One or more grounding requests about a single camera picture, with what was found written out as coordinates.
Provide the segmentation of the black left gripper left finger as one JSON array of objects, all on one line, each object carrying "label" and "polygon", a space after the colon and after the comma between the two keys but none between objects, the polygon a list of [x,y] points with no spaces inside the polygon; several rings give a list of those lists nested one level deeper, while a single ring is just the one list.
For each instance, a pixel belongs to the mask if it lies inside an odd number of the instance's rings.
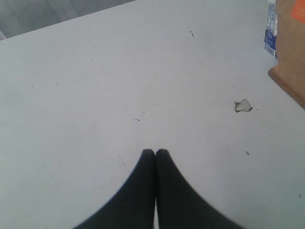
[{"label": "black left gripper left finger", "polygon": [[156,197],[156,158],[142,151],[128,179],[118,192],[77,229],[152,229]]}]

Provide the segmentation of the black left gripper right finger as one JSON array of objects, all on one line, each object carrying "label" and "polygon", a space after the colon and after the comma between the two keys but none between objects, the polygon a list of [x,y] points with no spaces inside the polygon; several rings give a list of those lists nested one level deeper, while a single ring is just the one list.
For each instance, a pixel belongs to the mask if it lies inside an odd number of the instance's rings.
[{"label": "black left gripper right finger", "polygon": [[158,223],[161,229],[240,229],[208,204],[182,176],[168,150],[156,154]]}]

